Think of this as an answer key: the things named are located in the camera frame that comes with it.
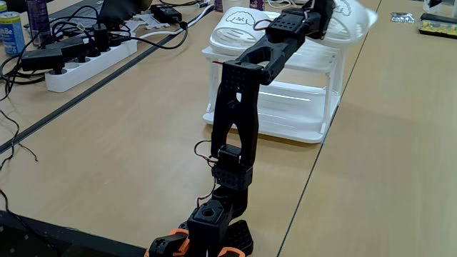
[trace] wooden table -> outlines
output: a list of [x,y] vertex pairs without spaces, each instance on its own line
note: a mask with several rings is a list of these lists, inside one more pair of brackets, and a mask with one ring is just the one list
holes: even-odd
[[[376,9],[378,2],[364,4]],[[19,149],[2,171],[11,209],[142,247],[185,221],[212,184],[193,147],[211,133],[202,120],[209,70],[201,50],[221,15],[209,14],[181,48],[157,51],[24,140],[40,162]],[[351,51],[348,70],[358,51]],[[228,142],[237,141],[230,133]],[[320,145],[260,136],[257,149],[242,218],[254,256],[275,256]]]
[[455,256],[456,42],[389,22],[383,0],[281,252]]
[[[48,3],[49,13],[54,13],[55,11],[61,10],[80,2],[80,0],[58,0]],[[198,16],[203,9],[197,9],[195,6],[190,7],[180,7],[179,9],[183,14],[183,20],[188,21],[193,19],[194,17]],[[28,18],[26,13],[21,14],[21,22],[22,24],[28,23]],[[170,30],[176,30],[176,26],[172,26],[169,28]],[[145,30],[144,26],[141,26],[136,31],[137,34],[142,35],[151,31]],[[24,38],[28,41],[30,38],[24,34]],[[165,39],[166,35],[157,35],[151,36],[148,40],[152,42],[159,42],[162,39]],[[12,119],[16,120],[19,125],[21,126],[21,130],[32,126],[36,122],[42,120],[45,116],[50,114],[51,112],[57,110],[64,104],[68,103],[70,100],[74,99],[78,95],[85,92],[85,90],[91,88],[94,84],[105,79],[108,75],[115,72],[117,69],[120,69],[122,66],[126,65],[129,61],[134,60],[140,54],[145,52],[146,50],[150,49],[150,45],[139,43],[138,44],[138,52],[131,55],[130,57],[118,62],[117,64],[113,65],[112,67],[108,68],[107,70],[101,72],[100,74],[88,79],[87,81],[79,84],[78,86],[73,87],[72,89],[63,92],[63,93],[55,93],[47,91],[46,84],[41,82],[39,84],[34,85],[15,85],[13,91],[10,94],[9,99],[0,102],[0,109],[3,110],[7,115],[9,115]],[[5,60],[7,56],[3,49],[0,49],[0,63]],[[4,84],[1,83],[0,87],[1,95],[4,95],[3,90]],[[0,145],[7,142],[11,139],[14,132],[16,131],[16,127],[12,122],[7,121],[3,116],[0,117]]]

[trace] white shelf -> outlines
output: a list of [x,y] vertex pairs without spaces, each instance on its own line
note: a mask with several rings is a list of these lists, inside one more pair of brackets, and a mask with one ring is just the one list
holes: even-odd
[[[335,114],[340,96],[332,91],[330,115]],[[258,97],[259,133],[304,143],[320,143],[328,125],[324,121],[326,90],[274,81],[262,86]],[[208,124],[214,112],[204,115]]]

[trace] power adapter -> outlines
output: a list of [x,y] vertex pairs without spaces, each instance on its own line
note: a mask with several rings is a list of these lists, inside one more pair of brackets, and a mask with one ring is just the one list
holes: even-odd
[[178,24],[183,20],[182,14],[168,4],[154,4],[151,13],[161,23]]
[[38,71],[53,69],[53,74],[63,74],[65,72],[64,55],[61,49],[39,49],[26,51],[22,56],[23,71]]

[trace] robotic arm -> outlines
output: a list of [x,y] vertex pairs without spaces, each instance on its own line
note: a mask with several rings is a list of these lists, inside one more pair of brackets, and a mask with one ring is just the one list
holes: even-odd
[[[211,173],[220,187],[179,229],[154,240],[150,257],[244,257],[252,253],[247,222],[229,223],[241,216],[248,204],[258,137],[258,91],[261,84],[269,85],[279,75],[306,36],[325,36],[335,4],[333,0],[310,2],[301,9],[284,10],[254,46],[223,64],[211,134],[211,155],[218,159]],[[265,61],[266,66],[259,65]],[[226,143],[233,124],[241,148]]]

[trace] white power strip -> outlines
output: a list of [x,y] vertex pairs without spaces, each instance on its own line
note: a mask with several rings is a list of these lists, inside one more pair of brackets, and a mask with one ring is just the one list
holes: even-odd
[[65,92],[137,51],[137,41],[130,40],[123,42],[120,46],[111,47],[109,51],[101,53],[100,56],[86,57],[89,61],[85,63],[66,63],[63,74],[55,75],[49,72],[45,74],[46,87],[53,92]]

